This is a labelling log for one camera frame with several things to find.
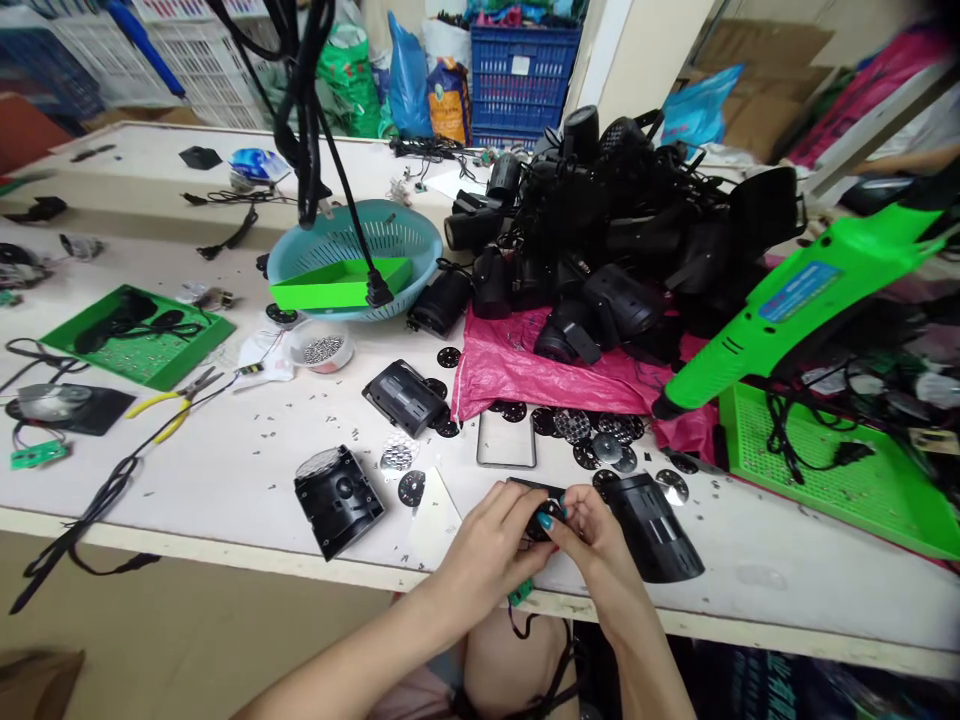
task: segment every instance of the green plastic tray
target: green plastic tray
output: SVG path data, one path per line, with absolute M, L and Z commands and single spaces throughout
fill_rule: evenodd
M 921 555 L 960 560 L 960 525 L 952 506 L 888 435 L 866 427 L 835 432 L 795 404 L 787 434 L 810 464 L 829 465 L 844 440 L 859 440 L 876 451 L 834 470 L 804 468 L 806 484 L 797 485 L 783 456 L 767 452 L 773 423 L 762 390 L 738 383 L 724 391 L 720 424 L 731 473 Z
M 409 258 L 374 258 L 373 266 L 396 295 L 413 272 Z M 367 304 L 367 263 L 340 260 L 270 286 L 281 310 L 327 310 Z
M 204 329 L 189 340 L 173 335 L 148 335 L 130 340 L 112 339 L 95 353 L 78 353 L 73 345 L 77 337 L 116 310 L 120 306 L 120 294 L 127 289 L 136 290 L 157 304 L 154 317 L 168 310 L 180 310 L 183 312 L 183 322 L 200 323 Z M 195 307 L 162 295 L 154 295 L 130 285 L 121 285 L 48 333 L 40 342 L 127 380 L 154 390 L 167 391 L 175 388 L 177 383 L 199 365 L 211 350 L 226 340 L 234 329 L 229 321 L 219 315 L 204 314 Z

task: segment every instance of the person's leg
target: person's leg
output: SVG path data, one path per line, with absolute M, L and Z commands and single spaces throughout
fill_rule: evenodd
M 515 610 L 513 617 L 523 632 L 527 614 Z M 560 618 L 534 618 L 530 637 L 521 640 L 514 635 L 506 610 L 498 608 L 490 613 L 467 635 L 464 663 L 464 692 L 480 717 L 499 720 L 529 707 L 537 695 L 545 694 L 566 644 L 567 631 Z M 558 692 L 576 679 L 576 664 L 571 661 Z M 573 698 L 554 710 L 550 720 L 576 720 L 579 716 L 580 704 Z

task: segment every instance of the green hot glue gun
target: green hot glue gun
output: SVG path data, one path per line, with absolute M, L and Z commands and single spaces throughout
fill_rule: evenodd
M 770 377 L 788 354 L 788 363 L 799 359 L 791 350 L 801 341 L 826 339 L 861 300 L 943 249 L 945 239 L 928 238 L 928 230 L 958 194 L 960 159 L 897 204 L 837 220 L 753 289 L 737 317 L 667 384 L 654 416 L 669 420 L 703 407 L 744 376 Z

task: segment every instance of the pink plastic bag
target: pink plastic bag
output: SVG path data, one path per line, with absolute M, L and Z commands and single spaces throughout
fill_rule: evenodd
M 949 38 L 940 30 L 928 25 L 904 30 L 840 93 L 827 114 L 790 153 L 790 161 L 812 168 L 860 118 L 948 52 Z
M 596 365 L 571 366 L 533 354 L 533 344 L 550 310 L 514 313 L 505 320 L 480 320 L 471 309 L 463 333 L 463 355 L 457 367 L 451 413 L 468 420 L 495 400 L 580 408 L 625 415 L 650 415 L 653 402 L 674 373 L 638 362 L 619 348 L 603 354 Z M 689 360 L 705 341 L 684 337 L 682 357 Z M 669 422 L 654 421 L 659 447 L 699 452 L 714 461 L 712 405 Z

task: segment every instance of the small plastic container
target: small plastic container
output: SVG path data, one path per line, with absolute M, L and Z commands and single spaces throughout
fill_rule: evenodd
M 327 375 L 350 362 L 354 344 L 343 323 L 311 320 L 290 331 L 287 349 L 294 365 Z

